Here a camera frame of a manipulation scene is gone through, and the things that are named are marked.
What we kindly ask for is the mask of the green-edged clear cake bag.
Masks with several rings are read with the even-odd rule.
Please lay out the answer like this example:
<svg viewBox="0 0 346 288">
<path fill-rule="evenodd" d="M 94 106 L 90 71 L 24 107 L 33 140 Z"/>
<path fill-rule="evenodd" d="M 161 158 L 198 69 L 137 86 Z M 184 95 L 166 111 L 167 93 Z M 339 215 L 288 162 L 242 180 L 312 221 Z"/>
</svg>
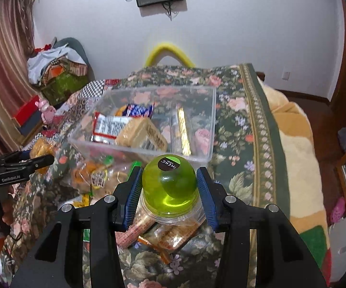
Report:
<svg viewBox="0 0 346 288">
<path fill-rule="evenodd" d="M 72 169 L 71 186 L 99 200 L 112 194 L 118 184 L 126 182 L 134 167 L 141 166 L 140 161 L 115 162 L 112 156 L 106 156 L 103 161 L 85 160 Z"/>
</svg>

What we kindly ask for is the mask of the rice cracker block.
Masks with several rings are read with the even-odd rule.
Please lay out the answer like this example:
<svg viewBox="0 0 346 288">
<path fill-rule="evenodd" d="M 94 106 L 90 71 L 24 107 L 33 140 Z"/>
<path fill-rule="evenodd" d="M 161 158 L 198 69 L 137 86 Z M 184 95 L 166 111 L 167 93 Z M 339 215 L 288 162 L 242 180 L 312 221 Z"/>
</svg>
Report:
<svg viewBox="0 0 346 288">
<path fill-rule="evenodd" d="M 128 148 L 166 151 L 168 142 L 149 118 L 134 118 L 120 132 L 115 144 Z"/>
</svg>

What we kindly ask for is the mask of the blue biscuit bag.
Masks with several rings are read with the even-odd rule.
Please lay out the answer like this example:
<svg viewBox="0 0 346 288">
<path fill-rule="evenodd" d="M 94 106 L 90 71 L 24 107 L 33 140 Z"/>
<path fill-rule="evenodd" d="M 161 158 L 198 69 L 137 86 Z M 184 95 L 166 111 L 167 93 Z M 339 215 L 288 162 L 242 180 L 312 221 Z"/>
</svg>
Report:
<svg viewBox="0 0 346 288">
<path fill-rule="evenodd" d="M 153 115 L 154 106 L 155 104 L 139 105 L 134 103 L 128 103 L 120 107 L 115 112 L 115 116 L 127 116 L 132 118 L 151 118 Z"/>
</svg>

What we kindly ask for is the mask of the green jelly cup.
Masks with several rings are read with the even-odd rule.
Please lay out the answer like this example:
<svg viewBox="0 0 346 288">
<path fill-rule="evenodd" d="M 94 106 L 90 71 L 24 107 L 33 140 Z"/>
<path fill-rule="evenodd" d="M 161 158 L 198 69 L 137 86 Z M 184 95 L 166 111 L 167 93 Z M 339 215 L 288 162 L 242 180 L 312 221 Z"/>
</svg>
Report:
<svg viewBox="0 0 346 288">
<path fill-rule="evenodd" d="M 140 205 L 159 224 L 191 226 L 205 220 L 195 170 L 171 153 L 155 157 L 143 169 Z"/>
</svg>

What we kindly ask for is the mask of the beige fleece blanket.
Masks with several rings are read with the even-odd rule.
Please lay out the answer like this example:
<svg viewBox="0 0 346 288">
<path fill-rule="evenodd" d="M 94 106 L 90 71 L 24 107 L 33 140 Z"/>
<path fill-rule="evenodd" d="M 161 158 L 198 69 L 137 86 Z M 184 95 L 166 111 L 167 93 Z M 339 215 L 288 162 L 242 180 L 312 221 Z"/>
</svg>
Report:
<svg viewBox="0 0 346 288">
<path fill-rule="evenodd" d="M 326 283 L 330 284 L 332 254 L 310 121 L 298 104 L 264 82 L 259 83 L 280 130 L 287 165 L 291 224 L 309 248 Z"/>
</svg>

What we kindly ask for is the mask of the patchwork quilt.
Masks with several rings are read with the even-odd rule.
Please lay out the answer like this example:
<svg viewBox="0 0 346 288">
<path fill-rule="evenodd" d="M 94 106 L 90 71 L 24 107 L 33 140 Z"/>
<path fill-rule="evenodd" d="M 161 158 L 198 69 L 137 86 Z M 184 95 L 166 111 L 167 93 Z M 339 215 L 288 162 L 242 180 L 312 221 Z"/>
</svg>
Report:
<svg viewBox="0 0 346 288">
<path fill-rule="evenodd" d="M 95 105 L 97 100 L 120 82 L 119 79 L 104 79 L 92 81 L 79 91 L 73 93 L 69 99 L 56 111 L 56 118 L 44 130 L 29 139 L 24 150 L 32 149 L 39 138 L 44 138 L 53 146 L 59 146 L 71 135 L 79 120 Z"/>
</svg>

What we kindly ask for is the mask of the pink slipper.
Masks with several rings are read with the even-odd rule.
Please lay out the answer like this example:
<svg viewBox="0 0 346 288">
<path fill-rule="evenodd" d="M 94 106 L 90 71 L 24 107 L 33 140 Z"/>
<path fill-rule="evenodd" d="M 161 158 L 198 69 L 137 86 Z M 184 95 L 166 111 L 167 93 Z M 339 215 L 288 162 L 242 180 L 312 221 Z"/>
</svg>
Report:
<svg viewBox="0 0 346 288">
<path fill-rule="evenodd" d="M 337 200 L 336 205 L 332 209 L 330 213 L 330 224 L 336 224 L 338 223 L 343 217 L 346 212 L 346 202 L 344 197 L 340 197 Z"/>
</svg>

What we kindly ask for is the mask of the red white snack bag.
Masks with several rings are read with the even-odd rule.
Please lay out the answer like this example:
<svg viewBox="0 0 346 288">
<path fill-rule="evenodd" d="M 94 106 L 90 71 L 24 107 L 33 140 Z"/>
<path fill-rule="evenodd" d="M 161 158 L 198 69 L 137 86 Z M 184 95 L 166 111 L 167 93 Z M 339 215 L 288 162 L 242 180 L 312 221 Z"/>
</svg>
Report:
<svg viewBox="0 0 346 288">
<path fill-rule="evenodd" d="M 113 144 L 122 129 L 131 120 L 132 118 L 127 116 L 105 116 L 95 112 L 91 141 Z"/>
</svg>

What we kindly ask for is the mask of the pile of clothes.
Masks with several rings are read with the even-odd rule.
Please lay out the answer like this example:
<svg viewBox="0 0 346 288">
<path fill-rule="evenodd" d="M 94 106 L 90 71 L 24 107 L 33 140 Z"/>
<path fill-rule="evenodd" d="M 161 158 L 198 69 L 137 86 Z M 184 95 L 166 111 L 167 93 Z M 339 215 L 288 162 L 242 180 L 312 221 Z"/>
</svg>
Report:
<svg viewBox="0 0 346 288">
<path fill-rule="evenodd" d="M 72 37 L 36 49 L 27 60 L 27 71 L 29 83 L 52 106 L 62 104 L 95 80 L 82 44 Z"/>
</svg>

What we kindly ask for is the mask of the green floral bedspread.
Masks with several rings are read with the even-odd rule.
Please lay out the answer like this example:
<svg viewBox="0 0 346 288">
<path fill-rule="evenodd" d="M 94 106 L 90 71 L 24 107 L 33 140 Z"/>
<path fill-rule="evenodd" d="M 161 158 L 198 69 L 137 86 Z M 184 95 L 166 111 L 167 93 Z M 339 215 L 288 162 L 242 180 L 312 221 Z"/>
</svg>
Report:
<svg viewBox="0 0 346 288">
<path fill-rule="evenodd" d="M 280 131 L 269 102 L 250 64 L 212 69 L 151 66 L 131 73 L 116 89 L 144 86 L 214 86 L 217 90 L 215 137 L 209 172 L 226 191 L 247 204 L 278 202 L 290 212 L 289 184 Z M 55 146 L 56 159 L 44 175 L 34 174 L 16 192 L 13 231 L 0 254 L 0 277 L 10 284 L 14 274 L 56 208 L 76 196 L 68 185 L 82 155 L 67 139 Z M 127 287 L 212 287 L 221 257 L 222 240 L 207 224 L 165 264 L 144 245 L 121 249 L 120 264 Z"/>
</svg>

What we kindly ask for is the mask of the brown biscuit clear packet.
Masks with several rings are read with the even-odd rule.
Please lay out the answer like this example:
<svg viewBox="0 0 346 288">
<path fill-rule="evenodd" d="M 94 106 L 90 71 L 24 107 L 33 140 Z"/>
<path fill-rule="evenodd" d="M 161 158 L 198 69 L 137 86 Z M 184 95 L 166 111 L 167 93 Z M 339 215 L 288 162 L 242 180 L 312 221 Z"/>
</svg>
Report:
<svg viewBox="0 0 346 288">
<path fill-rule="evenodd" d="M 205 222 L 202 218 L 197 220 L 186 220 L 186 225 L 156 224 L 144 236 L 152 245 L 173 252 L 182 247 Z"/>
</svg>

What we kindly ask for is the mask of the clear plastic storage box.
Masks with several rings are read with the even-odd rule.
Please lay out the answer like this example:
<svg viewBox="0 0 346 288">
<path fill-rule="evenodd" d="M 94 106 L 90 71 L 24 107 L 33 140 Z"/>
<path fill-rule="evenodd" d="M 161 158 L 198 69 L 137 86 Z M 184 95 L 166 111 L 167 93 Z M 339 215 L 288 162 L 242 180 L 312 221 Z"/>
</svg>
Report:
<svg viewBox="0 0 346 288">
<path fill-rule="evenodd" d="M 109 90 L 83 116 L 69 142 L 85 157 L 149 163 L 162 154 L 195 167 L 212 158 L 217 91 L 212 86 Z"/>
</svg>

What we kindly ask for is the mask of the striped pink curtain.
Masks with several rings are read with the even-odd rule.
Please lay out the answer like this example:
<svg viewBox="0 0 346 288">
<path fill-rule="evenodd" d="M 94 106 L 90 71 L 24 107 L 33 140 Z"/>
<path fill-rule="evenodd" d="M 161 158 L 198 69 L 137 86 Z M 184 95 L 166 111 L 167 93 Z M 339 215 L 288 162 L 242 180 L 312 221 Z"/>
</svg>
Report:
<svg viewBox="0 0 346 288">
<path fill-rule="evenodd" d="M 32 0 L 0 0 L 0 155 L 19 148 L 12 117 L 36 95 L 27 71 L 33 51 Z"/>
</svg>

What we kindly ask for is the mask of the gold wrapped snack bar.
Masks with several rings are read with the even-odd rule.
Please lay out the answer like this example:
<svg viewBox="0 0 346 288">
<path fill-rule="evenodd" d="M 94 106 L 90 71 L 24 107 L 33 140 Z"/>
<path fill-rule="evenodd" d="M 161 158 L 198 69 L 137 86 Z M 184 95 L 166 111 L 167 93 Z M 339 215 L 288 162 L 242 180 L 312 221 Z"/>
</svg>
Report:
<svg viewBox="0 0 346 288">
<path fill-rule="evenodd" d="M 174 148 L 174 152 L 187 157 L 192 155 L 185 110 L 183 107 L 176 109 L 176 112 L 174 113 L 172 118 L 172 128 L 172 147 Z"/>
</svg>

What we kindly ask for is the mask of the yellow curved foam tube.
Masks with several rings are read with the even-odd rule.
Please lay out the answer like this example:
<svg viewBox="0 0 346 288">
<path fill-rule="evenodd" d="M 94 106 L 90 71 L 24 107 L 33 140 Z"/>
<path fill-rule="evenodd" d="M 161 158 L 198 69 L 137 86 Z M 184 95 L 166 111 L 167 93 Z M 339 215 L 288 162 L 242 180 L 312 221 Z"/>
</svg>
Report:
<svg viewBox="0 0 346 288">
<path fill-rule="evenodd" d="M 156 66 L 164 57 L 171 57 L 187 68 L 196 67 L 183 50 L 170 42 L 161 42 L 153 47 L 147 56 L 144 66 Z"/>
</svg>

